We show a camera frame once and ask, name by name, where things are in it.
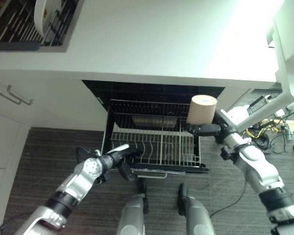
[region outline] white plate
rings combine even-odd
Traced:
[[[36,0],[34,11],[35,27],[43,38],[48,32],[49,24],[53,20],[56,10],[61,10],[61,0]],[[46,41],[52,40],[54,33],[50,31]]]

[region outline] dish rack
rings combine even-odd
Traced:
[[[184,131],[189,104],[111,99],[102,152],[122,144],[140,149],[128,163],[137,172],[208,173],[200,137]]]
[[[38,50],[40,47],[58,47],[63,44],[76,9],[76,1],[63,0],[56,11],[45,37],[34,25],[35,0],[6,0],[0,10],[0,50]],[[54,34],[46,41],[48,34]]]

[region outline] white cabinet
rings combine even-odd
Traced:
[[[19,126],[0,115],[0,168],[6,168]]]
[[[8,85],[33,103],[17,105],[0,96],[2,115],[34,127],[105,129],[107,112],[81,80],[0,77],[0,92],[10,97]]]
[[[3,222],[28,130],[28,126],[0,115],[0,224]]]

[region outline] yellow object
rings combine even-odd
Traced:
[[[290,126],[290,128],[292,129],[294,133],[294,120],[286,120],[286,123]]]

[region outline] kitchen counter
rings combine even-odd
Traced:
[[[276,82],[275,51],[261,1],[248,4],[81,0],[65,51],[0,52],[0,77],[267,89]]]

